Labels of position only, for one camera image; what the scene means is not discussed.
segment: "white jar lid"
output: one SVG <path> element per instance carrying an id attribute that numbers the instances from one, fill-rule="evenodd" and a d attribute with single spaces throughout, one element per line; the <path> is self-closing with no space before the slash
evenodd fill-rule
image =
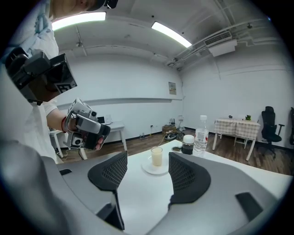
<path id="1" fill-rule="evenodd" d="M 194 144 L 194 136 L 190 134 L 185 135 L 183 142 L 185 142 L 186 144 Z"/>
<path id="2" fill-rule="evenodd" d="M 207 120 L 207 116 L 206 115 L 200 115 L 200 120 L 201 121 L 206 121 Z"/>

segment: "air conditioner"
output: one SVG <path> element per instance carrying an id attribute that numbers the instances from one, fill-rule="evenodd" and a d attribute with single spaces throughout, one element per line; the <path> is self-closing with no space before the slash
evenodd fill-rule
<path id="1" fill-rule="evenodd" d="M 225 41 L 229 41 L 232 39 L 232 35 L 229 31 L 226 31 L 224 33 L 221 33 L 221 34 L 218 34 L 216 36 L 213 36 L 209 39 L 206 39 L 204 41 L 205 45 L 207 47 L 212 47 L 216 44 L 219 44 L 219 43 L 222 43 L 222 42 L 225 42 Z"/>
<path id="2" fill-rule="evenodd" d="M 226 41 L 215 46 L 209 47 L 208 50 L 212 53 L 212 55 L 220 56 L 232 51 L 235 51 L 235 46 L 237 46 L 237 40 L 233 39 L 230 41 Z"/>

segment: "white table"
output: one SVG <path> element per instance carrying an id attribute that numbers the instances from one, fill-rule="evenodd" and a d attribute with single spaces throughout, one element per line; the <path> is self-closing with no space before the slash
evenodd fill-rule
<path id="1" fill-rule="evenodd" d="M 162 145 L 163 156 L 168 157 L 174 146 L 181 146 L 181 142 L 174 140 Z M 130 235 L 150 231 L 167 213 L 173 195 L 170 174 L 153 176 L 141 168 L 141 162 L 150 155 L 150 151 L 145 151 L 128 157 L 128 170 L 118 189 L 125 232 Z M 204 158 L 243 170 L 277 198 L 283 197 L 292 180 L 292 176 L 254 168 L 212 153 L 206 152 Z"/>
<path id="2" fill-rule="evenodd" d="M 59 145 L 59 142 L 58 142 L 58 138 L 57 138 L 57 134 L 59 133 L 63 133 L 63 131 L 60 131 L 60 130 L 51 130 L 49 132 L 50 136 L 53 136 L 54 137 L 54 140 L 55 140 L 55 143 L 56 143 L 56 146 L 57 146 L 57 149 L 59 151 L 59 155 L 61 158 L 63 158 L 63 154 L 61 152 L 61 148 L 60 148 L 60 145 Z"/>
<path id="3" fill-rule="evenodd" d="M 126 144 L 125 137 L 124 137 L 124 124 L 122 122 L 113 122 L 108 126 L 111 128 L 110 132 L 115 132 L 115 131 L 120 132 L 120 138 L 121 138 L 121 140 L 122 140 L 122 142 L 124 144 L 124 150 L 127 151 L 127 144 Z M 88 157 L 87 157 L 87 155 L 85 153 L 85 149 L 81 149 L 80 153 L 81 153 L 82 158 L 84 160 L 88 159 Z"/>
<path id="4" fill-rule="evenodd" d="M 247 140 L 252 140 L 249 153 L 246 157 L 246 160 L 248 161 L 250 159 L 251 153 L 253 151 L 253 148 L 256 142 L 256 136 L 258 134 L 260 124 L 256 122 L 252 122 L 252 121 L 226 119 L 226 118 L 219 118 L 216 120 L 216 122 L 218 123 L 215 123 L 215 139 L 213 142 L 212 150 L 215 150 L 218 134 L 220 134 L 220 139 L 222 137 L 222 134 L 230 134 L 236 137 L 242 137 Z"/>

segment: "wall sign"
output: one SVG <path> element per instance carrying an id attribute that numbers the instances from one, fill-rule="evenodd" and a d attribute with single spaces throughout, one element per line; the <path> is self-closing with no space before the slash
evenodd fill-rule
<path id="1" fill-rule="evenodd" d="M 169 82 L 169 88 L 170 88 L 170 95 L 176 95 L 175 83 L 170 83 Z"/>

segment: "glass of milk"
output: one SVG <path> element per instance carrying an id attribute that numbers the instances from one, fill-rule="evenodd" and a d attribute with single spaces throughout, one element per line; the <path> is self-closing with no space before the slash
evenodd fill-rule
<path id="1" fill-rule="evenodd" d="M 153 147 L 151 149 L 152 165 L 160 167 L 162 164 L 162 148 Z"/>

